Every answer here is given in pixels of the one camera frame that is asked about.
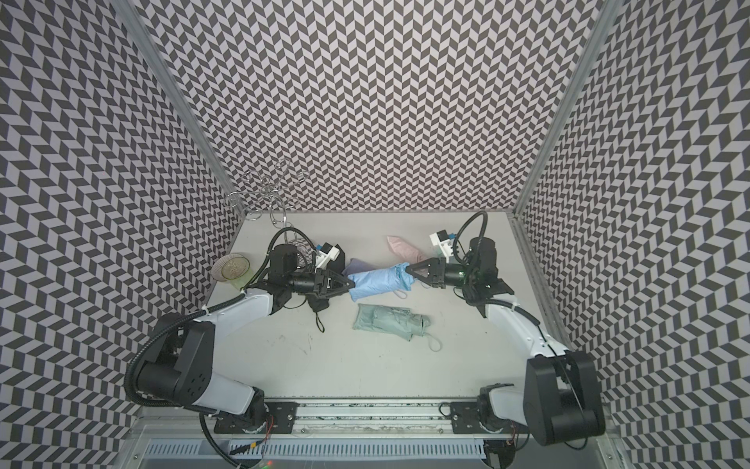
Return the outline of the pink umbrella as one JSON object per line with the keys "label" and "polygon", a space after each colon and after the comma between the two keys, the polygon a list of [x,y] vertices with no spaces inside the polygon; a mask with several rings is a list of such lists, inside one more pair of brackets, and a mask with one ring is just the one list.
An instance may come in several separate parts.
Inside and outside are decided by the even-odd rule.
{"label": "pink umbrella", "polygon": [[396,255],[402,262],[418,264],[428,259],[428,256],[420,249],[399,236],[387,236],[386,240],[392,254]]}

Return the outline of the blue umbrella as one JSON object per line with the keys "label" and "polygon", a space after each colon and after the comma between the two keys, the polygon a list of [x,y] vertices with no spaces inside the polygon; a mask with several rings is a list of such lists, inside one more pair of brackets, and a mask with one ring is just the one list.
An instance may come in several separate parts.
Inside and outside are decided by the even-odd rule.
{"label": "blue umbrella", "polygon": [[410,291],[415,277],[406,271],[408,266],[408,263],[402,263],[386,269],[348,275],[355,283],[355,287],[349,291],[351,299],[357,302],[365,297],[397,290]]}

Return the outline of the mint green umbrella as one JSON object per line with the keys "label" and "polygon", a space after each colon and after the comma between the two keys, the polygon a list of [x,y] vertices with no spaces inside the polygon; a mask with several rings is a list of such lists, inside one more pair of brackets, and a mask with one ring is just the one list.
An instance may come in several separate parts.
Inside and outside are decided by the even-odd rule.
{"label": "mint green umbrella", "polygon": [[410,308],[362,304],[353,330],[391,334],[405,341],[426,337],[430,351],[437,353],[443,349],[443,342],[429,332],[432,323],[428,316],[415,314]]}

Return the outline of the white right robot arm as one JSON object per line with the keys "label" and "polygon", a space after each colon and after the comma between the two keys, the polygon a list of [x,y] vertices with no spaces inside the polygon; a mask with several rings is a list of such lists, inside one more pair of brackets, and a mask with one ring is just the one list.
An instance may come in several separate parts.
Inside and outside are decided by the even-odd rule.
{"label": "white right robot arm", "polygon": [[451,263],[436,257],[406,269],[430,287],[459,289],[465,303],[505,333],[525,359],[521,382],[480,389],[480,425],[488,432],[523,425],[541,446],[574,447],[577,441],[604,435],[602,388],[593,359],[585,352],[568,349],[546,332],[501,279],[496,263],[494,241],[473,238],[461,261]]}

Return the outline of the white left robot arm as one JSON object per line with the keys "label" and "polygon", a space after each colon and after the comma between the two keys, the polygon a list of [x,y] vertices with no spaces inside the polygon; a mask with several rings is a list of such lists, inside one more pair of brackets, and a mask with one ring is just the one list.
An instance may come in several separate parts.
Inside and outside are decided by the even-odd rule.
{"label": "white left robot arm", "polygon": [[185,408],[211,415],[242,433],[270,428],[263,390],[239,375],[261,359],[240,345],[250,324],[265,324],[295,295],[329,300],[355,282],[328,269],[298,270],[258,279],[240,295],[191,315],[161,318],[128,363],[124,390],[149,408]]}

